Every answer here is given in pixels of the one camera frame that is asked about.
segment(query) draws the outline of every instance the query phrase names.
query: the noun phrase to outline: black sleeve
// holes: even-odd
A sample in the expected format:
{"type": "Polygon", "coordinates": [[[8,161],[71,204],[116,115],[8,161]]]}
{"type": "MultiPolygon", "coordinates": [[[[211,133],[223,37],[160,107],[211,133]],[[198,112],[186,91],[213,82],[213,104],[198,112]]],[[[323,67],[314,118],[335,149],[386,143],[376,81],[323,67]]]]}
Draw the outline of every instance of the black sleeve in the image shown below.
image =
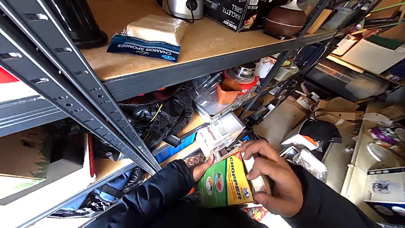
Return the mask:
{"type": "Polygon", "coordinates": [[[174,160],[130,190],[119,202],[106,211],[103,220],[94,228],[149,227],[155,216],[187,195],[194,185],[194,177],[182,160],[174,160]]]}
{"type": "Polygon", "coordinates": [[[298,214],[284,220],[293,228],[381,228],[358,207],[315,178],[301,166],[291,165],[303,187],[304,203],[298,214]]]}

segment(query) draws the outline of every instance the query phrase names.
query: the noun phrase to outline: chamois sponges package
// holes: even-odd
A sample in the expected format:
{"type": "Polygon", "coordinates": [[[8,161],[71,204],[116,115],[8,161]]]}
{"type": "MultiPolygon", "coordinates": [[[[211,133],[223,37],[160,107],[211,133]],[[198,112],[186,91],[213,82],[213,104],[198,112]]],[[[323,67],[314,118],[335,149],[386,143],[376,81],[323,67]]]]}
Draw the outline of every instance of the chamois sponges package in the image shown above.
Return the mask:
{"type": "Polygon", "coordinates": [[[148,15],[115,34],[107,52],[129,53],[177,62],[187,23],[181,19],[148,15]]]}

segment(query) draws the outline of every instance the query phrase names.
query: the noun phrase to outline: fingers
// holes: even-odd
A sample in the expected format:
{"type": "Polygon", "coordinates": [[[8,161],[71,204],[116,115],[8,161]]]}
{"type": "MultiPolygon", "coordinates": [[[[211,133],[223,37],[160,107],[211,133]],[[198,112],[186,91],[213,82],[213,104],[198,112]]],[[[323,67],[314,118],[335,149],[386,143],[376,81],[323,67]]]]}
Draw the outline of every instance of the fingers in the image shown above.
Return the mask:
{"type": "Polygon", "coordinates": [[[204,163],[197,164],[190,167],[190,171],[193,174],[194,180],[197,182],[204,175],[205,171],[214,164],[214,155],[210,155],[209,159],[204,163]]]}
{"type": "Polygon", "coordinates": [[[283,179],[283,173],[285,173],[285,170],[277,165],[277,163],[257,157],[254,160],[252,170],[250,170],[250,172],[246,175],[246,178],[248,180],[254,180],[260,175],[264,174],[269,176],[272,180],[278,182],[279,180],[283,179]]]}
{"type": "Polygon", "coordinates": [[[284,217],[292,217],[297,214],[302,206],[295,201],[289,201],[281,198],[269,196],[264,192],[254,194],[256,202],[262,204],[272,214],[282,215],[284,217]]]}
{"type": "Polygon", "coordinates": [[[271,161],[278,162],[283,160],[264,139],[243,142],[241,144],[242,146],[239,148],[239,151],[245,152],[245,155],[243,156],[244,159],[249,159],[252,154],[259,153],[271,161]]]}

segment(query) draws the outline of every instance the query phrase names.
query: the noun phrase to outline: stainless steel kettle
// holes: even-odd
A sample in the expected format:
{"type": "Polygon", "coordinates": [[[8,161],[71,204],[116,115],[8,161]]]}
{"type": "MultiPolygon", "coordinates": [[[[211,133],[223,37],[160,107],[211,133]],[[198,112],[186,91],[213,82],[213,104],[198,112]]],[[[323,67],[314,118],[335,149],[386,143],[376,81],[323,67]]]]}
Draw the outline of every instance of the stainless steel kettle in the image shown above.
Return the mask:
{"type": "Polygon", "coordinates": [[[181,19],[200,19],[204,16],[204,0],[163,0],[163,9],[181,19]]]}

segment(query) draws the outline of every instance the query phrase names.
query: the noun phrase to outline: black box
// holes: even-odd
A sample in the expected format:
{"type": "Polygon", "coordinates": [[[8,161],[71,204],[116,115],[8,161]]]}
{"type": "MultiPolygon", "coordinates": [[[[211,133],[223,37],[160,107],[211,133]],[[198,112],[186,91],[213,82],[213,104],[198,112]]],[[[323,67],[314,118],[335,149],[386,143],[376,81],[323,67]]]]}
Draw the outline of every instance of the black box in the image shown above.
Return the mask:
{"type": "Polygon", "coordinates": [[[264,29],[271,9],[288,0],[205,0],[204,13],[235,32],[264,29]]]}

